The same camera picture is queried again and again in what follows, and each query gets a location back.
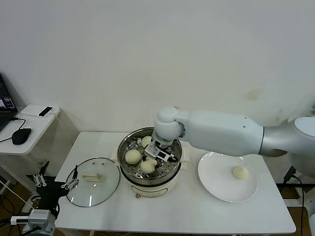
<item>white plate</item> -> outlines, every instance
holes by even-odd
[[[235,178],[231,172],[235,166],[246,166],[250,174],[249,178],[246,180]],[[257,191],[256,174],[242,157],[207,153],[199,161],[198,174],[203,186],[212,195],[226,202],[247,201]]]

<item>computer mouse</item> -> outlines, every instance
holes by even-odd
[[[12,134],[12,143],[15,145],[20,145],[26,142],[31,133],[30,128],[19,129]]]

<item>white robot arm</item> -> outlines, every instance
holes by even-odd
[[[245,116],[167,107],[158,113],[152,141],[145,151],[157,157],[159,150],[170,146],[174,139],[231,156],[281,156],[287,152],[311,155],[315,153],[315,118],[263,127]]]

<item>pot lid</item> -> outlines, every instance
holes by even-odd
[[[79,184],[67,195],[68,200],[79,207],[93,207],[115,192],[120,172],[115,163],[107,158],[98,157],[82,162],[78,166]]]

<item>laptop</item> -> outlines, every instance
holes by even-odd
[[[0,74],[0,131],[10,122],[10,118],[17,114],[8,90]]]

